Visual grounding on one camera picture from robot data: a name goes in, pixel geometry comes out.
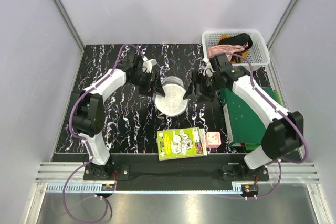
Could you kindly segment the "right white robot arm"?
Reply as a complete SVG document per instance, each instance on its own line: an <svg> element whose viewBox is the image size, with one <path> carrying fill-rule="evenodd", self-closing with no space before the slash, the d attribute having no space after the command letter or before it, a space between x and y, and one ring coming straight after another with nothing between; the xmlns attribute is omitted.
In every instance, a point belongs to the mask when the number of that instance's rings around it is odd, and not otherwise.
<svg viewBox="0 0 336 224"><path fill-rule="evenodd" d="M212 55L208 66L212 74L194 71L191 83L184 94L184 99L192 95L198 96L199 102L213 101L215 92L228 89L256 113L266 131L261 146L245 155L238 167L239 176L250 180L257 174L257 169L269 165L292 151L304 148L304 156L299 161L305 162L308 157L308 146L303 136L303 116L300 112L290 112L268 95L254 81L252 70L242 66L234 67L228 60L228 52Z"/></svg>

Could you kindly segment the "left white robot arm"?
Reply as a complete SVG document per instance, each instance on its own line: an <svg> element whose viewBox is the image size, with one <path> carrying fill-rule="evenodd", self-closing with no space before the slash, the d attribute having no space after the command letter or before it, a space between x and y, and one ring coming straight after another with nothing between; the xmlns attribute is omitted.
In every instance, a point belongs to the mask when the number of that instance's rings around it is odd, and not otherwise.
<svg viewBox="0 0 336 224"><path fill-rule="evenodd" d="M89 160L97 165L95 174L103 180L113 175L113 167L107 163L110 153L102 136L106 117L104 103L117 89L127 83L138 87L140 95L165 97L160 74L158 71L153 71L155 65L157 65L155 59L147 59L130 52L92 85L71 93L69 129L73 137L83 142Z"/></svg>

